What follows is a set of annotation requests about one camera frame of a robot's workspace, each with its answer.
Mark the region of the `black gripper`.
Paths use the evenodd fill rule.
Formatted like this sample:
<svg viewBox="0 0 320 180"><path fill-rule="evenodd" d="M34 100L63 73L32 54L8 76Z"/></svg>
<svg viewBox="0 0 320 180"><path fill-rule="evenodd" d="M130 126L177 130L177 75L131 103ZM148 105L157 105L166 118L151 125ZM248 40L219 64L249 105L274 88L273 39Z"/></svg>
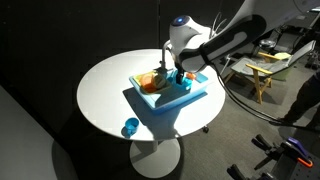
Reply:
<svg viewBox="0 0 320 180"><path fill-rule="evenodd" d="M177 74L176 74L176 83L177 84L182 84L183 77L184 77L184 70L180 65L175 65L177 69Z"/></svg>

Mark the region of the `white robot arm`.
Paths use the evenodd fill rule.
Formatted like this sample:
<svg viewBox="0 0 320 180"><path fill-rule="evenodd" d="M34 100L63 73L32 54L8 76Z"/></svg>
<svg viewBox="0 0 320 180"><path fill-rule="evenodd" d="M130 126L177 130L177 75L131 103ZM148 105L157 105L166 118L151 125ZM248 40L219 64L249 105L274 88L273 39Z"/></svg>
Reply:
<svg viewBox="0 0 320 180"><path fill-rule="evenodd" d="M174 19L169 27L171 53L178 70L197 73L213 60L226 56L299 14L320 5L320 0L244 0L220 32L196 23L190 16Z"/></svg>

